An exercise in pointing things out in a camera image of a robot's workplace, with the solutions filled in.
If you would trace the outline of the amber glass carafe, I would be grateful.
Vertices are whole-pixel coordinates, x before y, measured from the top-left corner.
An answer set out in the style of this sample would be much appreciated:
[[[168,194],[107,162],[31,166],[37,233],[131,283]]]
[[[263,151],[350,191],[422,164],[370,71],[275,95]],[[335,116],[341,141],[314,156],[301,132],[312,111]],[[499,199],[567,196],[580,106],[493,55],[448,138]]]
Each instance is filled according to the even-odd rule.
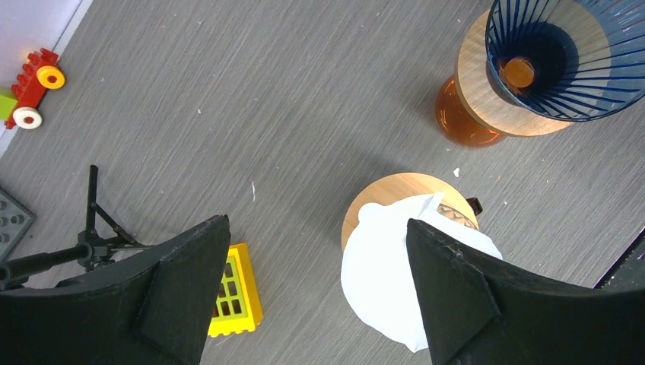
[[[504,135],[485,128],[468,113],[459,98],[453,76],[444,82],[437,94],[435,116],[441,132],[462,146],[483,148],[505,139]]]

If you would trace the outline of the blue glass dripper cone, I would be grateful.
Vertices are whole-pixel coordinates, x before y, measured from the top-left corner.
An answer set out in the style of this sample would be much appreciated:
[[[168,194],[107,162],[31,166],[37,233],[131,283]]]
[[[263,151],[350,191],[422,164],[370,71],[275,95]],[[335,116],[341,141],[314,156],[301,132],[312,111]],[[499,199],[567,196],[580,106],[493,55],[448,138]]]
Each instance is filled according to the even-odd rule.
[[[495,1],[485,48],[496,90],[540,116],[587,122],[644,96],[642,1]]]

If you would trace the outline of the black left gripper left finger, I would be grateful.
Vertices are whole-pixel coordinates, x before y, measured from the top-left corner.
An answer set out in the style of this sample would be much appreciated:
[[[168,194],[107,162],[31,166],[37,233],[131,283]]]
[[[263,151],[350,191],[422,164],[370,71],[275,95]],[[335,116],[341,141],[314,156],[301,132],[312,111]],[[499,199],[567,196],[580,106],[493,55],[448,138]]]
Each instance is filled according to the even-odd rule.
[[[52,288],[1,294],[3,364],[197,364],[230,245],[216,215]]]

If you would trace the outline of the clear glass dripper cone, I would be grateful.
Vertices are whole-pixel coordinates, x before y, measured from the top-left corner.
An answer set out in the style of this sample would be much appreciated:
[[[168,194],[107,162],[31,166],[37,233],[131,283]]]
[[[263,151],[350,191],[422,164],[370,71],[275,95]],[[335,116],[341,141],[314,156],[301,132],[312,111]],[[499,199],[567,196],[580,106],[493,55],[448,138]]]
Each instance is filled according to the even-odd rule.
[[[466,217],[464,214],[457,211],[455,208],[450,207],[449,205],[439,204],[439,206],[437,207],[437,212],[442,216],[450,219],[451,221],[461,224],[467,228],[479,230],[478,225],[473,220]]]

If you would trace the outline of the white paper coffee filter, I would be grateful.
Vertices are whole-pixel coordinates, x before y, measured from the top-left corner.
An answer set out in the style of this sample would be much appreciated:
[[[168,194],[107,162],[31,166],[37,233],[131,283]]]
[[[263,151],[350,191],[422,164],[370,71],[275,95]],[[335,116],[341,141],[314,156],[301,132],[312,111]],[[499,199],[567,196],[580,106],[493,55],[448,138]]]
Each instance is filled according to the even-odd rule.
[[[358,212],[358,225],[345,245],[341,284],[358,318],[411,352],[428,342],[406,246],[407,223],[421,220],[459,242],[497,259],[490,237],[438,211],[443,193],[414,195],[391,205],[371,202]]]

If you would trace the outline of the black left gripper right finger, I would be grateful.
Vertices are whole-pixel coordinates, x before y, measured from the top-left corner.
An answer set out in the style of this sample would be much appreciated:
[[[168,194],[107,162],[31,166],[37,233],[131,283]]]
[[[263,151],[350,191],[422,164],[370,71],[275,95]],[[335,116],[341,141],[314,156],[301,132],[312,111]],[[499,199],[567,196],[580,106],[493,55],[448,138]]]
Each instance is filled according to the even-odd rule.
[[[644,362],[644,289],[537,275],[415,219],[406,246],[434,364]]]

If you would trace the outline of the small wooden ring holder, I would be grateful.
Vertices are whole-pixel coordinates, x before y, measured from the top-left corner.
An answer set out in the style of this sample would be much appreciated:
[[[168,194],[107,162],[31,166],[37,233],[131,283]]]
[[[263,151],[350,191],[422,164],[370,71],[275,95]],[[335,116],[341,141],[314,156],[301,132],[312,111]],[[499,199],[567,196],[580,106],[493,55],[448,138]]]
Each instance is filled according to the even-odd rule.
[[[485,48],[489,11],[469,29],[456,60],[457,93],[468,113],[485,128],[516,137],[547,135],[582,123],[537,115],[512,103],[496,90],[489,78]]]

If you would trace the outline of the large wooden ring holder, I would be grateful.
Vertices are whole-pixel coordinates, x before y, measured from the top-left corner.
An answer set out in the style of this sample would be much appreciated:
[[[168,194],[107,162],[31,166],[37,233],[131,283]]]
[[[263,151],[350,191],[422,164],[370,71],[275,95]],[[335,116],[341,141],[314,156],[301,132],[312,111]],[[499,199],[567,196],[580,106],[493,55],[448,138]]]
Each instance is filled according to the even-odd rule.
[[[455,208],[473,220],[479,227],[476,216],[466,201],[467,198],[447,182],[423,173],[396,173],[372,182],[349,205],[342,224],[341,248],[346,247],[349,236],[358,225],[359,210],[365,204],[390,205],[404,198],[431,195],[438,192],[444,194],[441,204]]]

